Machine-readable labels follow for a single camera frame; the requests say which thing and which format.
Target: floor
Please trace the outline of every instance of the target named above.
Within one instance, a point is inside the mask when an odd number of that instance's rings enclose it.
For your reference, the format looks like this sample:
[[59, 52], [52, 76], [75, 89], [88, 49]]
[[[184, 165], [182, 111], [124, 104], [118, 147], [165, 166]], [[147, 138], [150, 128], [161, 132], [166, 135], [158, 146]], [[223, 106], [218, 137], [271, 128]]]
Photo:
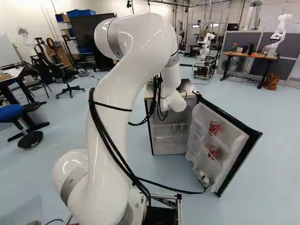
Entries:
[[[180, 67], [180, 71], [182, 78], [191, 78], [191, 67]], [[105, 75], [101, 72], [91, 74], [98, 78]], [[255, 84], [231, 80], [220, 82], [219, 79], [220, 75], [215, 75], [209, 84], [195, 84], [195, 87], [207, 100], [263, 132], [263, 136], [221, 198], [210, 192], [183, 196], [183, 224], [299, 224], [300, 90], [284, 86], [279, 86], [277, 91], [258, 90]], [[92, 77], [72, 82], [72, 85], [80, 85], [86, 90], [96, 84], [97, 80]], [[50, 88], [58, 93], [63, 85], [54, 84]], [[59, 100], [53, 93], [47, 99], [43, 90], [34, 94], [36, 100], [47, 101], [43, 110], [51, 124], [42, 129], [45, 134], [43, 141], [28, 151], [17, 148], [17, 141], [6, 141], [17, 132], [15, 127], [0, 131], [0, 217], [35, 198], [36, 210], [23, 215], [34, 219], [37, 214], [42, 214], [47, 222], [63, 219], [67, 213], [53, 189], [51, 169], [64, 152], [85, 148], [88, 92], [78, 91], [72, 99], [65, 94]], [[25, 103], [26, 99], [23, 97], [20, 101]], [[143, 117], [141, 91], [131, 121], [138, 122]], [[128, 160], [136, 175], [174, 188], [202, 190], [184, 155], [151, 155], [147, 125], [128, 127], [128, 138]], [[169, 193], [158, 187], [148, 187], [152, 192]], [[23, 218], [19, 215], [15, 220], [20, 222]]]

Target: door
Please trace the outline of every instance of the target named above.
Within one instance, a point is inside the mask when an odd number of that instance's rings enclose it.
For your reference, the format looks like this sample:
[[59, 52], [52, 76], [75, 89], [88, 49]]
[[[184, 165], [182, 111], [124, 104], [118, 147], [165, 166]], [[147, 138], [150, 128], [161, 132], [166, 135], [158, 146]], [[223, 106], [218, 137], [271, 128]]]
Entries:
[[[199, 103], [192, 112], [186, 159], [199, 181], [220, 197], [262, 133], [195, 94]], [[215, 135], [209, 131], [212, 120], [220, 123]]]

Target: stool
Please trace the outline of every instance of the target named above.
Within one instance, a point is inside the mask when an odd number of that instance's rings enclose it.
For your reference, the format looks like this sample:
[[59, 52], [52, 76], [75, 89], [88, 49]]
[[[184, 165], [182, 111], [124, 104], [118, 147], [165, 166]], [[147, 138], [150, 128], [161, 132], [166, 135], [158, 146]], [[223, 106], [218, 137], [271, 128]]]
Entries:
[[20, 124], [18, 119], [22, 116], [24, 108], [22, 105], [7, 105], [0, 108], [0, 123], [14, 123], [15, 126], [22, 131], [24, 137], [18, 142], [20, 148], [31, 148], [36, 146], [43, 139], [42, 131], [33, 131], [28, 133]]

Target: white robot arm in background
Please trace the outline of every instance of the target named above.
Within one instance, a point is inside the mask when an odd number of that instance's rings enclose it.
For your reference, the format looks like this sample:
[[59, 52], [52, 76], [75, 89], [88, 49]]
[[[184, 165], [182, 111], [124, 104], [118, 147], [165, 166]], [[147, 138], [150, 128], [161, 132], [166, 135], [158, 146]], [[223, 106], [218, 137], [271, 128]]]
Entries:
[[[152, 13], [107, 19], [96, 27], [94, 39], [105, 56], [120, 60], [98, 83], [94, 101], [132, 109], [140, 89], [161, 73], [162, 111], [186, 108], [176, 90], [181, 81], [176, 34], [166, 19]], [[126, 160], [130, 112], [99, 105], [96, 110]], [[107, 151], [90, 113], [86, 143], [87, 155], [73, 150], [55, 163], [54, 187], [80, 225], [116, 225], [124, 217], [131, 183]]]
[[268, 57], [273, 57], [275, 55], [278, 45], [285, 39], [285, 23], [287, 20], [290, 20], [291, 17], [291, 14], [284, 14], [278, 17], [279, 25], [275, 33], [270, 37], [270, 40], [274, 43], [266, 45], [262, 49], [262, 52], [267, 54]]
[[203, 44], [202, 48], [200, 49], [200, 60], [205, 60], [206, 56], [210, 54], [210, 43], [211, 40], [215, 38], [215, 35], [211, 33], [207, 33], [203, 41], [197, 42], [198, 44]]

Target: red soda can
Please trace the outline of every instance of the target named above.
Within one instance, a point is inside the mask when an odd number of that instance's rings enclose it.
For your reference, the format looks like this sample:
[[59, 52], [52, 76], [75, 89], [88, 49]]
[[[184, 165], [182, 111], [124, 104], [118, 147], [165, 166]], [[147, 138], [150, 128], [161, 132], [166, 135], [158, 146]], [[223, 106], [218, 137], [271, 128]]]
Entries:
[[208, 158], [215, 160], [217, 154], [218, 154], [218, 148], [216, 146], [212, 145], [210, 147], [210, 151], [208, 153]]
[[211, 134], [213, 134], [214, 136], [217, 134], [217, 132], [219, 131], [219, 129], [220, 129], [220, 127], [221, 127], [221, 124], [220, 124], [220, 122], [219, 121], [217, 121], [217, 120], [212, 120], [211, 122], [210, 122], [210, 128], [209, 128], [209, 134], [211, 135]]

